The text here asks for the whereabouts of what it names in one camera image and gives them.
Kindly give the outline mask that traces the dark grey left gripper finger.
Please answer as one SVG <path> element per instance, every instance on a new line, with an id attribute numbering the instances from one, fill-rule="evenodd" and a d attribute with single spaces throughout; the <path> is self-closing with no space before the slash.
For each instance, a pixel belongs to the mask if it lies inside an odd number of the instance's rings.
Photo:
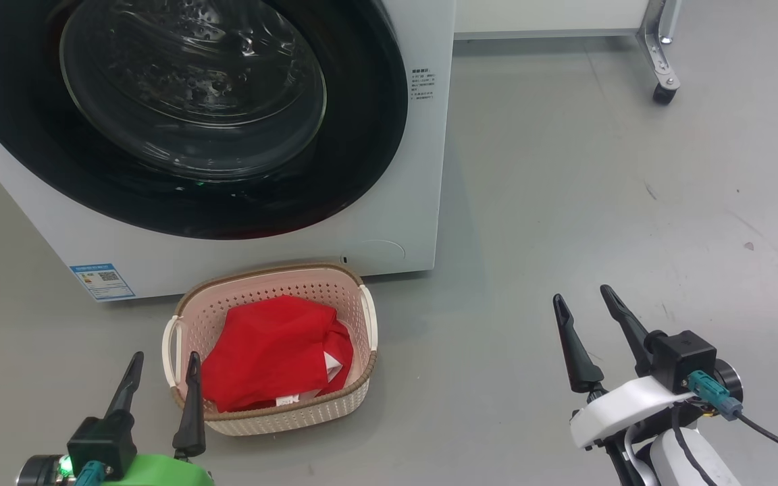
<path id="1" fill-rule="evenodd" d="M 133 354 L 132 360 L 130 360 L 129 365 L 127 366 L 126 372 L 112 397 L 110 405 L 108 406 L 108 409 L 106 409 L 105 419 L 120 411 L 130 412 L 132 399 L 138 390 L 141 381 L 143 359 L 145 359 L 145 354 L 143 354 L 142 351 Z"/>
<path id="2" fill-rule="evenodd" d="M 186 369 L 186 397 L 183 403 L 182 418 L 173 437 L 174 458 L 195 458 L 206 452 L 207 441 L 203 403 L 203 372 L 201 358 L 197 352 L 191 352 Z"/>

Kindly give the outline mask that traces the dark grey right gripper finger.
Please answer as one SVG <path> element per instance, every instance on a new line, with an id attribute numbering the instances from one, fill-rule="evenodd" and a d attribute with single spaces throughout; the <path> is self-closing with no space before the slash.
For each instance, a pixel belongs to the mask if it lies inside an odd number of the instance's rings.
<path id="1" fill-rule="evenodd" d="M 629 344 L 629 349 L 635 359 L 637 376 L 648 376 L 652 365 L 652 354 L 646 350 L 644 342 L 648 330 L 638 318 L 627 308 L 614 289 L 608 284 L 600 286 L 600 292 L 611 317 L 619 324 L 623 335 Z"/>
<path id="2" fill-rule="evenodd" d="M 590 359 L 575 332 L 574 317 L 560 294 L 553 296 L 553 310 L 571 391 L 577 394 L 604 394 L 603 372 Z"/>

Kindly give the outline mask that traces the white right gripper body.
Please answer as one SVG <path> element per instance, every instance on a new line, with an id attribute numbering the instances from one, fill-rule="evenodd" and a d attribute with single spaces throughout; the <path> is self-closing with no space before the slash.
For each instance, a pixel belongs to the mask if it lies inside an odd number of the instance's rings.
<path id="1" fill-rule="evenodd" d="M 572 416 L 572 441 L 578 449 L 587 448 L 694 395 L 691 391 L 673 393 L 654 377 L 632 379 L 590 401 Z"/>

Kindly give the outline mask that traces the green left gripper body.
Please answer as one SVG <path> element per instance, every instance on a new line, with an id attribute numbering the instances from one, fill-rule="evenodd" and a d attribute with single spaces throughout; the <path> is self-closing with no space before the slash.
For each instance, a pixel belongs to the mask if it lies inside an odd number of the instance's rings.
<path id="1" fill-rule="evenodd" d="M 105 478 L 102 485 L 215 485 L 207 470 L 192 462 L 185 462 L 158 454 L 139 454 L 120 480 Z"/>

